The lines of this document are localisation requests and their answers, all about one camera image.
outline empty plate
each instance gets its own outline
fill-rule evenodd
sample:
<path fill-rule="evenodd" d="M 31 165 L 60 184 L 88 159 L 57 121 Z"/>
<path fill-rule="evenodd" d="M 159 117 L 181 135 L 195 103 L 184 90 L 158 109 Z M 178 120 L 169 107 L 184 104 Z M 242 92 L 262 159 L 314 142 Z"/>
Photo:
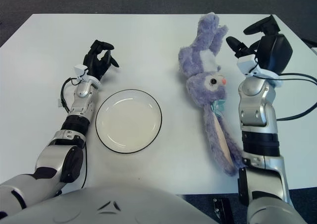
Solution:
<path fill-rule="evenodd" d="M 123 90 L 107 98 L 98 110 L 96 130 L 102 143 L 119 153 L 144 149 L 156 138 L 162 114 L 156 100 L 140 90 Z"/>

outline floor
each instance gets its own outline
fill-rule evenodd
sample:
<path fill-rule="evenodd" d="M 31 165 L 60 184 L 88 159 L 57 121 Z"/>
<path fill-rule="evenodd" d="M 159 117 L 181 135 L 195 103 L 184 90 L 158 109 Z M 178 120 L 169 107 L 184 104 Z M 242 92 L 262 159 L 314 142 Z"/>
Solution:
<path fill-rule="evenodd" d="M 0 0 L 0 46 L 33 13 L 203 14 L 210 11 L 276 14 L 299 37 L 317 41 L 317 0 Z M 236 223 L 246 223 L 246 208 L 239 204 L 237 195 L 223 196 L 230 199 Z M 215 218 L 212 197 L 187 195 L 186 199 Z M 291 197 L 304 219 L 317 223 L 317 188 L 292 190 Z"/>

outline light blue bow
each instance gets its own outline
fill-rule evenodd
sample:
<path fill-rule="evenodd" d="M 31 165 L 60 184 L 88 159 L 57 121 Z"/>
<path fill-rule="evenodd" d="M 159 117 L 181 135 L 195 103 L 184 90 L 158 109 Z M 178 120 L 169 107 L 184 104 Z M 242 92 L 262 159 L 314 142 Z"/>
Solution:
<path fill-rule="evenodd" d="M 217 116 L 221 116 L 221 112 L 224 111 L 224 102 L 226 102 L 226 100 L 223 99 L 219 99 L 219 100 L 215 100 L 212 104 L 211 104 L 211 110 L 214 112 L 214 114 L 216 114 Z"/>

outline stuffed bunny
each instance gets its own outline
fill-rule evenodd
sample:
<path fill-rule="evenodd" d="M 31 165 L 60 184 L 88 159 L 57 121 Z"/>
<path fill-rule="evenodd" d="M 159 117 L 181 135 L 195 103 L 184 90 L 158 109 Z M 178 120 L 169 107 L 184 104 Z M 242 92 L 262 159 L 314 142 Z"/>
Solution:
<path fill-rule="evenodd" d="M 226 99 L 225 78 L 218 73 L 215 63 L 226 26 L 218 26 L 214 13 L 204 15 L 199 23 L 197 37 L 178 54 L 180 70 L 188 78 L 186 87 L 194 102 L 204 109 L 207 137 L 215 159 L 223 171 L 234 175 L 242 167 L 241 149 L 227 132 L 222 115 Z"/>

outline silver arm segment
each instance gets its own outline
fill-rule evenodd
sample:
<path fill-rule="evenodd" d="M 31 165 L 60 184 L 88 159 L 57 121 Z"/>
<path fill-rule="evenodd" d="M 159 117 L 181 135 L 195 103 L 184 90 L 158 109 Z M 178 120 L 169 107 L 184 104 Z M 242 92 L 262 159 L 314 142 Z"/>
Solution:
<path fill-rule="evenodd" d="M 239 170 L 239 198 L 248 206 L 249 224 L 304 224 L 293 208 L 284 158 L 279 153 L 272 103 L 274 87 L 264 79 L 248 77 L 239 86 L 239 116 L 246 167 Z"/>
<path fill-rule="evenodd" d="M 62 129 L 38 157 L 33 174 L 21 174 L 0 184 L 0 214 L 14 215 L 22 209 L 54 197 L 79 176 L 88 125 L 95 110 L 98 90 L 82 81 Z"/>

